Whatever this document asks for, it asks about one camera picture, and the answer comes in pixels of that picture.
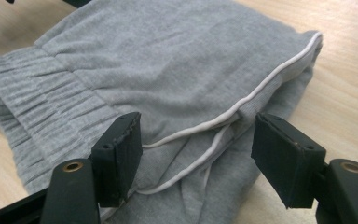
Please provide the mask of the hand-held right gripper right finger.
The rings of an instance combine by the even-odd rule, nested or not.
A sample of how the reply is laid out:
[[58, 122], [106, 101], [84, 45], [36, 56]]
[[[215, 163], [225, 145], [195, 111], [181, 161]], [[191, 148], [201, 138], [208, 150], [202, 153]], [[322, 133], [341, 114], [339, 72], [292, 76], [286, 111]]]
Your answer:
[[258, 113], [251, 157], [286, 208], [311, 208], [314, 174], [322, 171], [326, 150], [285, 119]]

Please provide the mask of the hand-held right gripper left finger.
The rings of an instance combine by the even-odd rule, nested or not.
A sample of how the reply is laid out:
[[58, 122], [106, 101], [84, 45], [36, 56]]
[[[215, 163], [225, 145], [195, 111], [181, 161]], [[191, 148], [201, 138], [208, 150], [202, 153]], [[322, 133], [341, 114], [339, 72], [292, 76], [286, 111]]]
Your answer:
[[143, 155], [141, 114], [117, 118], [91, 149], [97, 202], [101, 207], [120, 207], [127, 200]]

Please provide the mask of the grey shorts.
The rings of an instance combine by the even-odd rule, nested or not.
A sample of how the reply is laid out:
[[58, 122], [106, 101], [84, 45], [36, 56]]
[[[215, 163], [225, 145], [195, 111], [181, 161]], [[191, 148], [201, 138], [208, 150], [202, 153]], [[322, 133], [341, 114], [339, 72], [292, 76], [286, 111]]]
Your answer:
[[103, 224], [232, 224], [255, 116], [293, 112], [322, 41], [233, 0], [91, 0], [0, 56], [0, 130], [33, 193], [138, 111], [139, 169]]

